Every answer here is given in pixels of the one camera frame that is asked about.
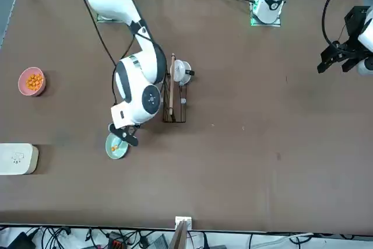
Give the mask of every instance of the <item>brown tabletop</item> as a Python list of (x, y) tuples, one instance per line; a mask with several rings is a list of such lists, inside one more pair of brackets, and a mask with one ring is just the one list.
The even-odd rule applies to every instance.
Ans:
[[(188, 61), (186, 124), (138, 131), (111, 160), (112, 65), (82, 0), (17, 0), (0, 51), (0, 142), (37, 145), (37, 170), (0, 177), (0, 220), (18, 223), (372, 233), (373, 80), (319, 75), (325, 0), (287, 0), (281, 28), (251, 27), (236, 0), (136, 0), (168, 60)], [(333, 0), (337, 39), (359, 0)], [(119, 58), (124, 24), (100, 24)], [(138, 51), (137, 44), (131, 52)], [(22, 70), (46, 72), (38, 98)]]

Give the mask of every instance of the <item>white cable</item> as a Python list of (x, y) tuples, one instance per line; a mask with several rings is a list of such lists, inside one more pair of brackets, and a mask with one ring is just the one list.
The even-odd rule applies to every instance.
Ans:
[(279, 244), (279, 243), (282, 243), (282, 242), (284, 242), (285, 240), (288, 240), (288, 239), (292, 239), (292, 238), (296, 238), (296, 237), (313, 236), (313, 235), (314, 235), (313, 233), (301, 233), (301, 234), (295, 234), (293, 236), (284, 236), (284, 237), (282, 237), (280, 239), (277, 239), (275, 241), (255, 244), (255, 245), (251, 246), (250, 249), (258, 249), (258, 248), (261, 248), (261, 247), (264, 247), (264, 246), (271, 246), (271, 245)]

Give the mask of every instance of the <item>pink bowl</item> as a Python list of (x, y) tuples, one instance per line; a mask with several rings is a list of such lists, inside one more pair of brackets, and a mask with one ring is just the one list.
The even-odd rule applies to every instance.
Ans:
[[(30, 90), (26, 86), (27, 78), (31, 76), (31, 74), (40, 74), (43, 77), (43, 82), (38, 90)], [(29, 67), (25, 71), (22, 72), (21, 76), (18, 79), (18, 89), (24, 96), (38, 96), (43, 92), (45, 88), (45, 76), (40, 68), (37, 67)]]

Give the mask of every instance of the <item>wooden stick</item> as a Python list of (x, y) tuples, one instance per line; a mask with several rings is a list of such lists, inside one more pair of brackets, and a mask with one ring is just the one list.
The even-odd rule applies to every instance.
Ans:
[(175, 54), (173, 53), (171, 56), (171, 81), (170, 81), (170, 115), (174, 114), (174, 72), (175, 72)]

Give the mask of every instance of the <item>wire rack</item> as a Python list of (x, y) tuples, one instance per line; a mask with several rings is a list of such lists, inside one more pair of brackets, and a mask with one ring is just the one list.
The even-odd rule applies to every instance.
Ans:
[(161, 93), (163, 94), (163, 116), (162, 122), (185, 123), (187, 121), (187, 85), (175, 85), (173, 113), (170, 114), (170, 85), (171, 74), (167, 71), (164, 76)]

